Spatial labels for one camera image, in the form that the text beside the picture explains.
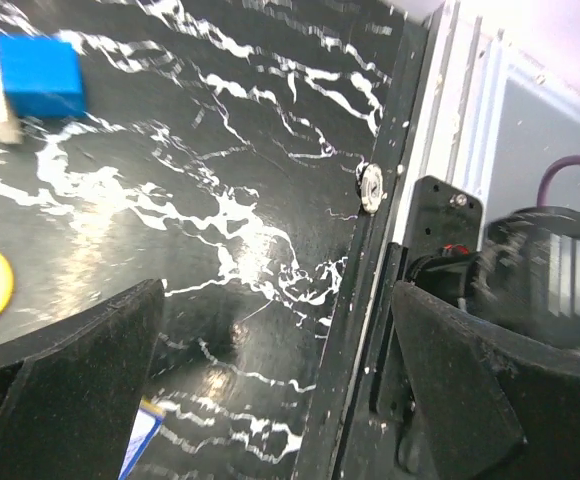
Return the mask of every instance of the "purple cable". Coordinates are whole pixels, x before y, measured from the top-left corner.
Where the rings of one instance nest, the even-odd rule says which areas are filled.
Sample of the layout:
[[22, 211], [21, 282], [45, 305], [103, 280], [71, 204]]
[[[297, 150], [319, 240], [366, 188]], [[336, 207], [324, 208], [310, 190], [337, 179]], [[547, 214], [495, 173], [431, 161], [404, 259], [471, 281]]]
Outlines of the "purple cable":
[[541, 183], [539, 184], [539, 191], [537, 193], [537, 207], [546, 206], [548, 187], [550, 186], [550, 182], [552, 182], [554, 176], [564, 168], [574, 165], [580, 165], [580, 155], [569, 155], [567, 157], [560, 158], [548, 167], [546, 173], [544, 173], [543, 177], [541, 178]]

